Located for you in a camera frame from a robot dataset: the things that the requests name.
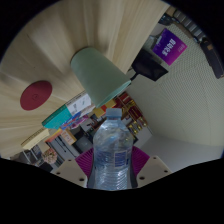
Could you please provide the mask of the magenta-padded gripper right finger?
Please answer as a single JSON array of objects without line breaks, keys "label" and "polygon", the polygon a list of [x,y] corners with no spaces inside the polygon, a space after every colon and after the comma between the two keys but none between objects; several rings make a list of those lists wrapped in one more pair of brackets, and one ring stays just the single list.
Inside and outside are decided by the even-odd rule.
[{"label": "magenta-padded gripper right finger", "polygon": [[157,181],[172,171],[158,157],[149,156],[136,146],[132,149],[132,187],[140,188]]}]

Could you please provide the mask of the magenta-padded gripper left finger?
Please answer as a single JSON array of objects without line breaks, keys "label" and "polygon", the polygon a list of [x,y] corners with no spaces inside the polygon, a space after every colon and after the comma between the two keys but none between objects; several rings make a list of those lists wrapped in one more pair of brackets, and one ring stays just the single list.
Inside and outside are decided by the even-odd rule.
[{"label": "magenta-padded gripper left finger", "polygon": [[76,159],[67,159],[54,174],[84,188],[94,187],[93,149],[80,154]]}]

